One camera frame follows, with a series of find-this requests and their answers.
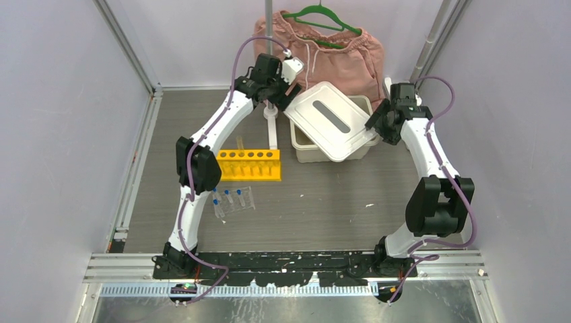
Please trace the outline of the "white tray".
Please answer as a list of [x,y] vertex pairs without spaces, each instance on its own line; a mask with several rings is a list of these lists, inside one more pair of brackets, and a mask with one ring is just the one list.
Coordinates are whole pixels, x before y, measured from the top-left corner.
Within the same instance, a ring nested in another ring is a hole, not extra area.
[[284,114],[332,162],[344,162],[378,136],[365,127],[371,115],[327,81],[297,95]]

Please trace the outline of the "clear glass test tube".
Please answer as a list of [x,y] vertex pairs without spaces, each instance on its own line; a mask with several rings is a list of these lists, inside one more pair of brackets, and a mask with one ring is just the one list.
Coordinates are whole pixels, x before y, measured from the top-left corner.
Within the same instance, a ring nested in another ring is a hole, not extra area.
[[236,146],[237,146],[237,149],[240,151],[245,150],[244,141],[243,141],[243,138],[241,136],[236,137]]

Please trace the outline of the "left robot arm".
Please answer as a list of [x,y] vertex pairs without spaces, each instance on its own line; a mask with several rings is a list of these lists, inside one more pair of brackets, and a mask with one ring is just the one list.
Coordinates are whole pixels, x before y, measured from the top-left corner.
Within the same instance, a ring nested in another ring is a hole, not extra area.
[[234,129],[262,102],[285,110],[300,92],[294,82],[304,68],[292,55],[285,59],[260,54],[245,76],[237,77],[221,106],[192,136],[176,142],[180,202],[174,228],[160,255],[154,257],[155,279],[189,279],[198,264],[198,231],[210,193],[222,179],[217,155]]

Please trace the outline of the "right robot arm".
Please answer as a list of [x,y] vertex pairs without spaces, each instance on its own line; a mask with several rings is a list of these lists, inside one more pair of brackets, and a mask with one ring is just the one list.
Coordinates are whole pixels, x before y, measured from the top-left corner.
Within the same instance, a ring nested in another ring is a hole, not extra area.
[[436,134],[435,116],[417,100],[412,83],[394,83],[366,123],[385,143],[404,142],[419,182],[405,208],[405,222],[374,249],[372,268],[388,277],[413,266],[413,254],[426,244],[446,245],[445,237],[463,231],[475,185],[449,162]]

